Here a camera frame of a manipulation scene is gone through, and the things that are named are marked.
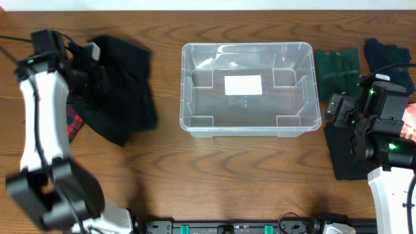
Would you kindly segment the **red plaid flannel shirt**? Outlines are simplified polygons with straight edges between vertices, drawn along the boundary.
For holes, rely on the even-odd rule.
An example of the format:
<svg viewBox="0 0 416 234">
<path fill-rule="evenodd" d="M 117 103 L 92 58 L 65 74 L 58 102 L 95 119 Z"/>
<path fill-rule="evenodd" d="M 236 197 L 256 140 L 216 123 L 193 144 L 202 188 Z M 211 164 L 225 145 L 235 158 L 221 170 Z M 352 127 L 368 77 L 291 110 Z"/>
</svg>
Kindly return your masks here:
<svg viewBox="0 0 416 234">
<path fill-rule="evenodd" d="M 77 112 L 71 105 L 66 105 L 66 121 L 68 129 L 68 139 L 69 142 L 72 142 L 78 134 L 79 130 L 84 125 L 84 121 L 77 114 Z"/>
</svg>

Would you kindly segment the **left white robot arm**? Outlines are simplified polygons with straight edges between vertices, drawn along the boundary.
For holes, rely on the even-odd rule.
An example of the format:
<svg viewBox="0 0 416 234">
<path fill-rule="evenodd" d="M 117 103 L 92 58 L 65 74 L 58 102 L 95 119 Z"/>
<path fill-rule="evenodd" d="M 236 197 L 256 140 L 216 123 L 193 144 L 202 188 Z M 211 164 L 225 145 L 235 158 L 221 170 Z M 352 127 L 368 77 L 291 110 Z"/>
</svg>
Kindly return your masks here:
<svg viewBox="0 0 416 234">
<path fill-rule="evenodd" d="M 105 201 L 97 179 L 74 161 L 68 139 L 68 97 L 107 91 L 100 48 L 47 29 L 32 33 L 31 44 L 34 53 L 15 71 L 25 102 L 25 147 L 19 173 L 6 177 L 6 191 L 44 231 L 133 233 L 130 211 Z"/>
</svg>

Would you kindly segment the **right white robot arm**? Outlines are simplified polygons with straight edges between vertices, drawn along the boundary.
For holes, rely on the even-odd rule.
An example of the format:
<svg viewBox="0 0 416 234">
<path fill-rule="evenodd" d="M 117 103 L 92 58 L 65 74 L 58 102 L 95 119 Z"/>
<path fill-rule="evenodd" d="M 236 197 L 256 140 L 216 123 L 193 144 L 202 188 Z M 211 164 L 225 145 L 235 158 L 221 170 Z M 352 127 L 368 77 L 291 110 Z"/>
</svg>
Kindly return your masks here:
<svg viewBox="0 0 416 234">
<path fill-rule="evenodd" d="M 332 94 L 325 118 L 353 132 L 352 153 L 370 164 L 368 184 L 379 233 L 415 232 L 415 142 L 402 138 L 408 93 L 375 81 L 355 99 Z"/>
</svg>

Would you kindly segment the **green garment with tape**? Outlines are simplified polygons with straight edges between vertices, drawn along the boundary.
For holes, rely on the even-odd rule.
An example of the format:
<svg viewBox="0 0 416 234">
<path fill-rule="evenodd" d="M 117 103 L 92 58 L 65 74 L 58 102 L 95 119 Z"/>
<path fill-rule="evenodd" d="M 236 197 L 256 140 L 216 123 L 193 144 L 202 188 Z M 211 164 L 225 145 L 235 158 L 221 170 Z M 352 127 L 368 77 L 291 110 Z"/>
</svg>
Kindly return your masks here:
<svg viewBox="0 0 416 234">
<path fill-rule="evenodd" d="M 318 94 L 323 101 L 329 101 L 333 93 L 358 98 L 362 88 L 359 83 L 358 49 L 344 51 L 315 51 L 317 65 Z"/>
</svg>

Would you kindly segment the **black garment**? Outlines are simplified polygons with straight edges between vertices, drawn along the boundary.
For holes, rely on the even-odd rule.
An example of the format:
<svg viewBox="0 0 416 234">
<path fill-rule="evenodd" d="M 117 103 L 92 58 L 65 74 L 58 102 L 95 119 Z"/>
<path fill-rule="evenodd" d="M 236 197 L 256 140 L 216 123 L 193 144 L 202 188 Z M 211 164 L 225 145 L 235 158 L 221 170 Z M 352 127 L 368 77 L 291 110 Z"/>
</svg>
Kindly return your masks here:
<svg viewBox="0 0 416 234">
<path fill-rule="evenodd" d="M 155 129 L 158 118 L 150 88 L 151 50 L 129 37 L 101 35 L 92 39 L 101 49 L 107 93 L 73 101 L 73 109 L 96 133 L 124 147 L 138 131 Z"/>
</svg>

